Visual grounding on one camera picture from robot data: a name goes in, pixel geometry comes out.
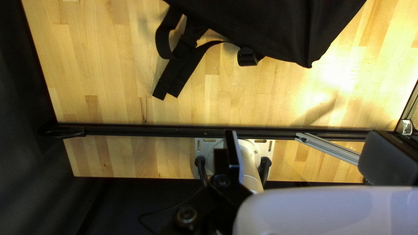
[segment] strap buckle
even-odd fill
[[[238,51],[237,60],[239,66],[256,66],[258,64],[257,55],[249,47],[243,47]]]

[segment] plastic buckle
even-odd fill
[[[179,42],[186,44],[190,49],[195,49],[197,47],[197,40],[187,34],[180,36]]]
[[[243,47],[238,51],[237,60],[239,66],[256,66],[258,64],[255,52],[249,47]]]

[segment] black metal bar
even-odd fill
[[[294,140],[296,133],[310,133],[330,141],[364,141],[367,133],[370,131],[231,126],[49,123],[39,130],[39,134],[62,139],[86,135],[223,138],[225,129],[235,130],[239,138]],[[398,135],[394,131],[388,131],[387,133]]]

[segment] white plastic cover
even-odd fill
[[[241,205],[233,235],[418,235],[418,188],[266,190]]]

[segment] hardwood floor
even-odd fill
[[[237,47],[214,46],[179,98],[164,101],[151,94],[167,63],[154,43],[166,3],[23,5],[61,122],[392,130],[418,78],[416,0],[368,0],[312,69],[271,58],[239,67]],[[209,31],[199,43],[215,38],[222,36]],[[88,136],[65,144],[76,176],[192,177],[189,138]],[[270,179],[360,182],[362,176],[339,159],[279,140]]]

